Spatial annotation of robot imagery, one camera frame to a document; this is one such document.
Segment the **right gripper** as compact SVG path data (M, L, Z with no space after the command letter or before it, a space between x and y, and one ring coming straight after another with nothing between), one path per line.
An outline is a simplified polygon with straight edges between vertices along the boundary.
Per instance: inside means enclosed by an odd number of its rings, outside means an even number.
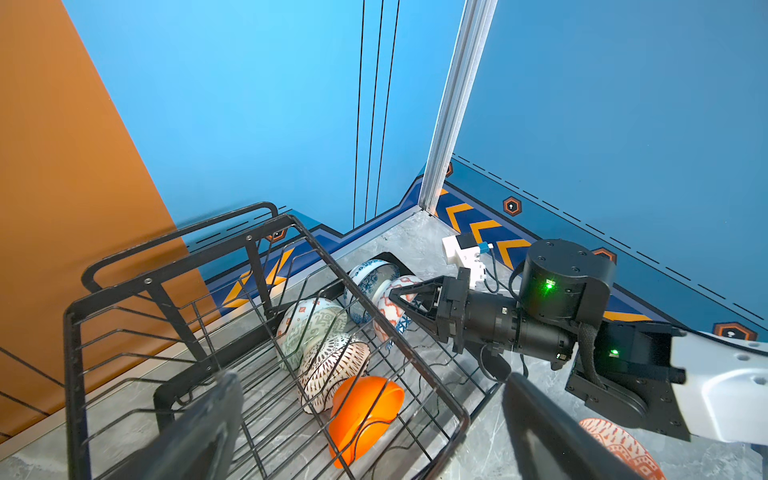
M563 239L541 239L530 245L525 261L515 267L519 292L511 297L471 292L459 277L400 277L387 299L435 340L453 341L461 352L466 343L547 360L560 369L578 347L582 366L595 367L594 350L604 322L616 265L609 258Z

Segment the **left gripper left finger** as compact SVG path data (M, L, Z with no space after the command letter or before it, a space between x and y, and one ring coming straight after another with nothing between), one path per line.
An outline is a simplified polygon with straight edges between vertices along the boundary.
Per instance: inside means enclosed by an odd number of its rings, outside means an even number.
M239 434L243 391L237 374L225 371L215 386L109 479L224 479Z

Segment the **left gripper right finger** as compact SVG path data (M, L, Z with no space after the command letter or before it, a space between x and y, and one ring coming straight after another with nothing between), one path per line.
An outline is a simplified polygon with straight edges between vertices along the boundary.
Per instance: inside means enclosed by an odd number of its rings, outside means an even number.
M502 410L524 479L639 477L519 373L505 382Z

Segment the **blue floral bowl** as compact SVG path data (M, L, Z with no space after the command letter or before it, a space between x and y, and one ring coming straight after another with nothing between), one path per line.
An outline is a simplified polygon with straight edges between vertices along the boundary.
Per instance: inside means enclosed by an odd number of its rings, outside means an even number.
M349 276L359 290L376 304L386 287L400 277L400 268L385 260L371 259L356 266ZM354 323L365 324L371 320L371 315L349 289L344 290L342 302Z

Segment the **white lattice bowl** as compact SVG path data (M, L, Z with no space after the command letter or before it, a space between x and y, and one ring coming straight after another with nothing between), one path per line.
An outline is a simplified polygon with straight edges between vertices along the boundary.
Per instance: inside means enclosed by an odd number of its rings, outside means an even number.
M347 333L330 334L309 346L299 368L302 409L309 414L330 409L341 384L364 374L369 356L368 343Z

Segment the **orange bowl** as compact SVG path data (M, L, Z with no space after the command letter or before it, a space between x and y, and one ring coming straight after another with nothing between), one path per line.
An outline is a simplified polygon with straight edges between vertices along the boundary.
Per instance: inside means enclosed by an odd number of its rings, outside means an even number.
M333 397L329 452L337 469L362 458L386 433L404 404L404 389L379 376L349 378Z

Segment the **green patterned bowl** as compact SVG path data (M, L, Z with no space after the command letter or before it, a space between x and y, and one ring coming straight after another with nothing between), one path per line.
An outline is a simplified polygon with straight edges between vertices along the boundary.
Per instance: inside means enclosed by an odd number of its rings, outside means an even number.
M291 305L276 336L276 343L285 358L282 368L296 370L310 345L335 333L343 333L348 321L349 316L342 306L322 297Z

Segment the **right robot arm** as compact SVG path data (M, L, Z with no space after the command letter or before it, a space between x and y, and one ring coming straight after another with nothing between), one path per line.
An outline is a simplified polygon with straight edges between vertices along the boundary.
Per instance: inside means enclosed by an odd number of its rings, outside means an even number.
M569 369L566 390L607 420L689 440L767 442L767 351L669 322L607 315L615 264L563 239L533 243L506 294L476 290L470 266L396 287L389 299L435 340L469 351L484 374L509 377L504 351Z

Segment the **red patterned bowl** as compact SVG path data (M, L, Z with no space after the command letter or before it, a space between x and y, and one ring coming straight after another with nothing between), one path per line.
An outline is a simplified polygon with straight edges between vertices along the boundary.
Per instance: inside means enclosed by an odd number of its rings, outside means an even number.
M643 479L666 479L649 451L622 427L599 418L583 419L579 425Z

